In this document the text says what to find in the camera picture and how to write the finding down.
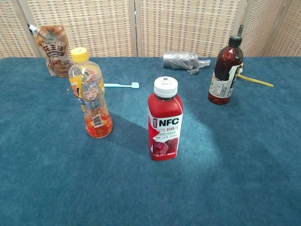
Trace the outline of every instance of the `snack pouch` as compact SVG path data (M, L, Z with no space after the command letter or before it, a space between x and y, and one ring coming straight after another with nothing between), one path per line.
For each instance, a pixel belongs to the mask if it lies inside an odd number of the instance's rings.
M46 64L52 76L68 77L73 65L68 50L68 39L63 25L29 27L36 43L46 56Z

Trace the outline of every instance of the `nfc juice bottle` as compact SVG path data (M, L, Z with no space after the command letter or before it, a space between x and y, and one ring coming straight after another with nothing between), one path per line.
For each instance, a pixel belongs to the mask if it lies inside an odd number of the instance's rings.
M80 102L87 132L95 138L105 137L112 131L113 123L104 99L101 69L89 61L85 48L74 48L71 56L75 64L69 70L69 80Z
M178 82L172 77L155 80L154 93L148 99L149 151L153 160L172 159L178 154L183 103Z
M217 56L208 93L208 99L214 104L224 105L230 100L244 58L239 48L241 41L241 37L231 36L229 45L223 48Z

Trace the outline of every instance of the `blue tablecloth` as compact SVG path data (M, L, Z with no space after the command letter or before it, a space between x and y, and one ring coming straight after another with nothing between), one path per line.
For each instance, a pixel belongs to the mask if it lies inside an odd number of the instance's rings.
M161 58L92 58L114 128L86 133L68 79L43 58L0 60L0 225L300 225L301 58L245 58L230 102L207 100L215 59L190 75ZM159 76L179 82L178 156L148 153L147 98Z

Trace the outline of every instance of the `woven screen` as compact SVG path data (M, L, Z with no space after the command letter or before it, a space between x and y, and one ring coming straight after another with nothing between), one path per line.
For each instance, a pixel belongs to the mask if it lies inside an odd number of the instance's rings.
M69 51L92 57L133 56L128 0L27 0L37 26L63 24Z
M288 2L265 56L301 57L301 1Z
M246 57L259 57L268 44L283 0L254 0L241 49Z
M168 50L216 57L232 35L240 0L141 0L143 57Z
M10 0L0 1L0 58L35 57Z

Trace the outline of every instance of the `yellow bottle cap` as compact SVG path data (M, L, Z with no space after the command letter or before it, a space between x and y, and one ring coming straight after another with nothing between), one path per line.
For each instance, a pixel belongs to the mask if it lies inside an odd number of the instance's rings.
M77 47L71 50L71 57L75 63L83 63L89 60L88 50L83 47Z

